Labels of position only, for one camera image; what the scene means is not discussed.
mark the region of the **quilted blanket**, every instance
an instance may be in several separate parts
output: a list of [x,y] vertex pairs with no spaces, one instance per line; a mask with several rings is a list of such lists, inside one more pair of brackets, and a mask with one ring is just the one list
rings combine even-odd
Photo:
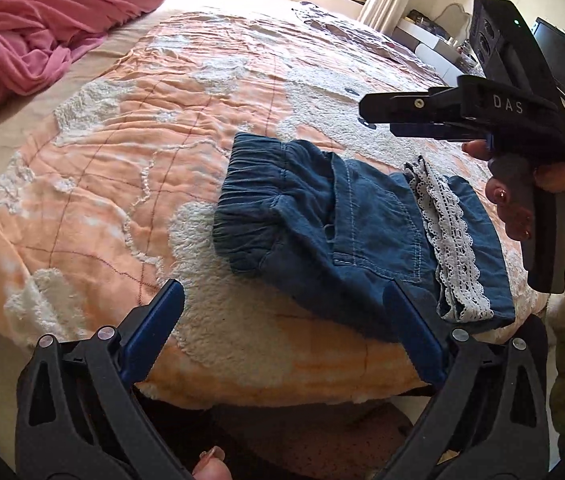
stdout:
[[29,348],[45,333],[89,337],[176,278],[186,310],[141,385],[151,397],[283,406],[419,386],[400,345],[316,319],[214,254],[214,207],[238,131],[307,139],[386,172],[424,154],[462,175],[495,219],[518,324],[539,309],[519,246],[483,197],[485,165],[358,117],[365,93],[417,91],[440,85],[437,76],[371,29],[299,15],[306,23],[175,15],[32,128],[0,176],[0,333]]

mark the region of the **lace trim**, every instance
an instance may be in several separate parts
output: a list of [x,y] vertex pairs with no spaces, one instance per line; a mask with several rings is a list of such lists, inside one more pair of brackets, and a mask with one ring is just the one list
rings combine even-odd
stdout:
[[406,164],[405,173],[438,261],[436,280],[441,286],[441,299],[444,297],[450,307],[449,312],[443,313],[440,301],[438,314],[444,320],[460,323],[492,319],[494,312],[479,282],[473,240],[467,233],[458,197],[445,177],[422,156],[415,163]]

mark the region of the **gripper handle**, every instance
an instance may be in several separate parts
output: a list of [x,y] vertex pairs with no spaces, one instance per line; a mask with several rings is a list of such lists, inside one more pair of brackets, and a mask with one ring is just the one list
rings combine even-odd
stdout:
[[503,155],[489,162],[495,178],[507,186],[511,200],[532,214],[531,238],[521,242],[527,283],[538,292],[565,292],[565,193],[537,187],[533,169],[520,155]]

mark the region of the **blue denim shorts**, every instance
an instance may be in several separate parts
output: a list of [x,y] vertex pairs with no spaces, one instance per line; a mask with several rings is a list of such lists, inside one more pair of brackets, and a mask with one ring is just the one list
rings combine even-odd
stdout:
[[[515,311],[498,235],[471,186],[459,177],[451,186],[495,312],[475,329],[510,324]],[[398,340],[383,306],[389,280],[439,297],[437,261],[403,173],[385,175],[306,140],[236,135],[213,241],[234,273],[261,278],[316,316],[383,341]]]

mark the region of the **screw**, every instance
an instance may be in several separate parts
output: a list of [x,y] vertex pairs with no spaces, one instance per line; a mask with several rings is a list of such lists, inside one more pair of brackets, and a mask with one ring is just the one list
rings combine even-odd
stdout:
[[38,345],[40,345],[41,348],[47,348],[51,343],[53,343],[53,335],[47,334],[38,339]]
[[527,343],[519,337],[515,338],[512,343],[517,350],[525,350],[527,348]]
[[451,336],[453,336],[453,338],[456,339],[456,341],[460,341],[461,343],[464,343],[465,341],[469,340],[469,334],[467,333],[466,330],[463,330],[462,328],[457,328],[456,330],[451,332]]
[[115,333],[116,333],[115,328],[113,328],[111,326],[103,326],[98,331],[98,338],[103,340],[103,341],[107,341],[108,339],[111,339],[112,337],[114,337]]

